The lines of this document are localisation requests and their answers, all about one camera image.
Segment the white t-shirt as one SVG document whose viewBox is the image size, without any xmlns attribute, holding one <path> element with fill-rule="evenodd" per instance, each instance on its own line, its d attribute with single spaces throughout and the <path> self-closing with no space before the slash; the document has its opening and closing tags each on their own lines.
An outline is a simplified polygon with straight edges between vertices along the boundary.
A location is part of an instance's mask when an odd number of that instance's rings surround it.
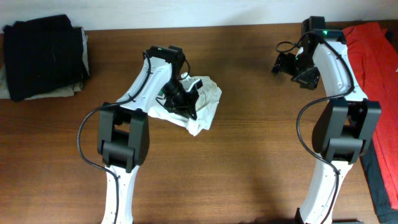
<svg viewBox="0 0 398 224">
<path fill-rule="evenodd" d="M 190 77 L 185 72 L 182 77 L 185 79 L 200 78 L 203 86 L 198 90 L 199 98 L 196 102 L 197 119 L 184 118 L 175 113 L 169 113 L 162 105 L 165 103 L 164 95 L 157 96 L 159 102 L 154 102 L 148 115 L 152 118 L 159 118 L 170 121 L 178 126 L 184 127 L 192 136 L 196 136 L 202 129 L 209 130 L 221 98 L 222 91 L 219 86 L 208 76 Z"/>
</svg>

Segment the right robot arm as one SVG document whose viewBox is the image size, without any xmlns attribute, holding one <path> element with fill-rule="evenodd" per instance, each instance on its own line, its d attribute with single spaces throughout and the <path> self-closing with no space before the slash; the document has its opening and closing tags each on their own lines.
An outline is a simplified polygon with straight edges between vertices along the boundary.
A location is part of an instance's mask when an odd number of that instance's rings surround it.
<svg viewBox="0 0 398 224">
<path fill-rule="evenodd" d="M 340 30 L 314 29 L 303 32 L 290 50 L 280 50 L 272 68 L 311 90 L 322 80 L 326 97 L 309 102 L 298 113 L 296 132 L 302 146 L 317 161 L 308 194 L 297 209 L 295 223 L 332 223 L 333 207 L 347 173 L 366 153 L 381 116 L 381 106 L 368 99 L 359 86 L 348 59 L 345 37 Z M 309 107 L 326 107 L 312 131 L 312 144 L 302 137 L 300 120 Z"/>
</svg>

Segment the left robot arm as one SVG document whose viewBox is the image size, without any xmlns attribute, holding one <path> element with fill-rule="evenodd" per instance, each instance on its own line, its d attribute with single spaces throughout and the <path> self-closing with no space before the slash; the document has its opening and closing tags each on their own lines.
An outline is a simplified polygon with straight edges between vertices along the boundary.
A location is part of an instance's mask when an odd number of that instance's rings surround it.
<svg viewBox="0 0 398 224">
<path fill-rule="evenodd" d="M 132 198 L 139 167 L 149 151 L 148 112 L 163 93 L 162 108 L 170 114 L 197 119 L 195 103 L 201 83 L 188 90 L 180 70 L 187 62 L 179 47 L 152 46 L 143 53 L 144 64 L 137 78 L 116 105 L 105 103 L 99 111 L 98 153 L 106 176 L 103 223 L 132 223 Z"/>
</svg>

